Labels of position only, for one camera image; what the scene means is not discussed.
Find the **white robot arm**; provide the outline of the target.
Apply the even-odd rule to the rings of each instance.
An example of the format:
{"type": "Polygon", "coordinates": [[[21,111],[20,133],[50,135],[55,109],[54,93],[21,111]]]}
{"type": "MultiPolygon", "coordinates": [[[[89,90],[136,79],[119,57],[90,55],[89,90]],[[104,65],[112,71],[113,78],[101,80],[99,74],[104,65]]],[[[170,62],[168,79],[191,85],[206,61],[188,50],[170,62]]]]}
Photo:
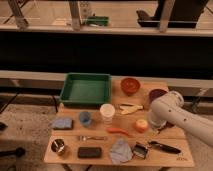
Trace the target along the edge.
{"type": "Polygon", "coordinates": [[[150,104],[148,123],[160,128],[169,122],[213,148],[213,121],[184,110],[183,104],[183,96],[177,91],[156,98],[150,104]]]}

